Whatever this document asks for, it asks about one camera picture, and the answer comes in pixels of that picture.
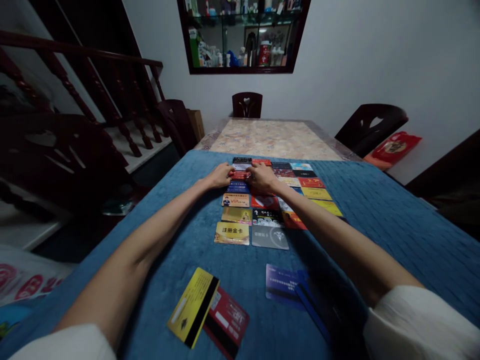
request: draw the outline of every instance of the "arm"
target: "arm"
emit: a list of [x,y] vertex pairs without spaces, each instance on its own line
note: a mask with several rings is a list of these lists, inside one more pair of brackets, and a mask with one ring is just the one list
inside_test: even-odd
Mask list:
[[359,231],[279,181],[265,164],[247,169],[250,182],[277,194],[293,209],[328,255],[355,284],[368,306],[398,285],[423,288],[393,257]]
[[192,205],[208,190],[227,186],[233,169],[227,163],[220,164],[132,232],[86,285],[54,332],[95,324],[115,349],[152,263]]

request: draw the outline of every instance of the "blue tablecloth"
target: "blue tablecloth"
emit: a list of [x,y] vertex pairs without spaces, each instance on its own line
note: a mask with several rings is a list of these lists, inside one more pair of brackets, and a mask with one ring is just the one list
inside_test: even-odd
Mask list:
[[[190,151],[143,201],[92,251],[70,277],[38,305],[0,343],[6,359],[28,342],[47,335],[117,246],[171,199],[235,155]],[[350,224],[379,244],[428,289],[476,326],[480,326],[480,244],[405,191],[375,167],[360,162],[305,162],[324,181]],[[197,267],[220,279],[220,286],[250,314],[237,359],[330,358],[322,335],[306,312],[265,297],[266,264],[285,269],[336,271],[309,232],[288,232],[290,250],[214,243],[222,214],[222,191],[205,195],[191,210],[145,283],[120,349],[129,359],[222,359],[204,331],[188,349],[168,329],[167,321]],[[365,308],[344,283],[350,301]]]

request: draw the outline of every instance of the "cabinet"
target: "cabinet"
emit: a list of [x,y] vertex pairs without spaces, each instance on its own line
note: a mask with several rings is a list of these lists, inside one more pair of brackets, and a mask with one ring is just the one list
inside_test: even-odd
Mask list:
[[311,0],[177,0],[190,74],[293,73]]

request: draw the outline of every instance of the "handrail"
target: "handrail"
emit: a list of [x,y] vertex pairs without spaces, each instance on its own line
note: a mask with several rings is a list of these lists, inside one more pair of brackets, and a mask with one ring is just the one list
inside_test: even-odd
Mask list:
[[96,50],[89,47],[72,45],[65,42],[47,40],[39,37],[17,34],[8,31],[0,31],[0,45],[27,48],[35,50],[49,50],[54,53],[84,55],[94,58],[109,58],[123,60],[129,63],[140,63],[149,66],[163,68],[161,61],[144,59],[142,57],[121,55],[114,52]]

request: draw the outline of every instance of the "chair backrest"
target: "chair backrest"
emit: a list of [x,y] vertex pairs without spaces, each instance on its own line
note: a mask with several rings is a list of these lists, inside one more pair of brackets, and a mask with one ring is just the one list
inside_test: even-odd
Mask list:
[[0,177],[73,213],[134,186],[111,139],[83,115],[37,113],[0,121]]
[[178,155],[183,157],[198,144],[184,102],[181,100],[164,100],[158,104],[157,108],[166,123]]
[[[371,126],[375,118],[381,121]],[[405,111],[399,107],[363,104],[348,119],[335,139],[363,158],[408,120]]]
[[231,97],[234,118],[262,117],[263,95],[256,92],[239,92]]

